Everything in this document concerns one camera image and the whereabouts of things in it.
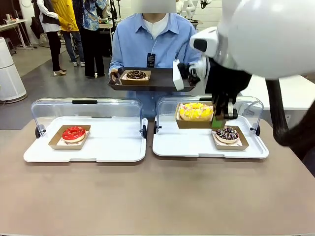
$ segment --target black pants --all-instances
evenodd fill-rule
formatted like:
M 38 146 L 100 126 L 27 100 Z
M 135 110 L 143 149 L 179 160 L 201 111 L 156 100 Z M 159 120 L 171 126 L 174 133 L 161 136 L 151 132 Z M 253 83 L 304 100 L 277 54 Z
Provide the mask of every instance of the black pants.
M 59 71 L 59 54 L 61 48 L 61 42 L 58 37 L 57 32 L 47 32 L 47 37 L 49 41 L 50 53 L 51 53 L 51 60 L 53 61 L 53 70 Z
M 85 76 L 94 77 L 95 74 L 94 59 L 96 63 L 97 75 L 104 76 L 105 70 L 102 51 L 100 49 L 101 41 L 99 29 L 94 31 L 82 27 L 80 33 L 85 61 Z

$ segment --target handle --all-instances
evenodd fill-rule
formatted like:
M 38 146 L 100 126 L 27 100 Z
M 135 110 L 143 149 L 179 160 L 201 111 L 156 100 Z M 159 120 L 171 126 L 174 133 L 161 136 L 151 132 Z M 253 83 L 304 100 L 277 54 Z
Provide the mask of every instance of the handle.
M 212 102 L 212 98 L 211 97 L 201 97 L 199 99 L 199 102 Z
M 72 104 L 97 104 L 96 99 L 72 100 Z

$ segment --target white cylindrical device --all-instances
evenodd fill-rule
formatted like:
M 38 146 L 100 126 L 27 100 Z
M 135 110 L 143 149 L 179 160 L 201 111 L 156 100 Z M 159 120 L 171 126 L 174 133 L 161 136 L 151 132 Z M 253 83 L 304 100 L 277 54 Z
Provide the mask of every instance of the white cylindrical device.
M 0 37 L 0 102 L 16 102 L 27 96 L 5 39 Z

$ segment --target yellow jacket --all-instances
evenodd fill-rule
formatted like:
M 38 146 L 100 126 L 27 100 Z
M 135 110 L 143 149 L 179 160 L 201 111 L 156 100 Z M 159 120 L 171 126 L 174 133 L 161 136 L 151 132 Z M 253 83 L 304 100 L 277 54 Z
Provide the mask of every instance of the yellow jacket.
M 54 9 L 59 15 L 61 30 L 79 31 L 75 21 L 72 0 L 52 0 Z

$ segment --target donut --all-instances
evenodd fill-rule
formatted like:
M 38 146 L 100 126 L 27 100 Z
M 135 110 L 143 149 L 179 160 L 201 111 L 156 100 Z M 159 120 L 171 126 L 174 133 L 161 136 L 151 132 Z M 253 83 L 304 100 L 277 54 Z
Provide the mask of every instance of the donut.
M 84 139 L 86 131 L 80 126 L 73 126 L 65 130 L 62 135 L 62 140 L 66 143 L 77 143 Z
M 142 80 L 147 77 L 147 74 L 140 70 L 132 70 L 127 73 L 127 79 L 129 80 Z
M 216 138 L 222 143 L 232 144 L 240 139 L 240 135 L 232 127 L 224 127 L 216 131 Z
M 213 108 L 202 103 L 180 104 L 179 115 L 186 121 L 211 121 Z

